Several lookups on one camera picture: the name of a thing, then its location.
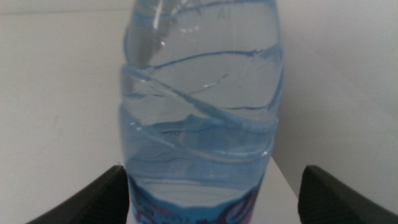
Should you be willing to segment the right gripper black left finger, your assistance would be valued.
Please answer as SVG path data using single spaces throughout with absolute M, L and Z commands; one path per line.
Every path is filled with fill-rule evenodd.
M 128 211 L 127 174 L 118 165 L 28 224 L 126 223 Z

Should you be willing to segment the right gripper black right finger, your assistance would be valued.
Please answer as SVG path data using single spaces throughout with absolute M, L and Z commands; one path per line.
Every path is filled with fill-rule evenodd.
M 397 215 L 318 166 L 306 166 L 298 195 L 302 223 L 397 224 Z

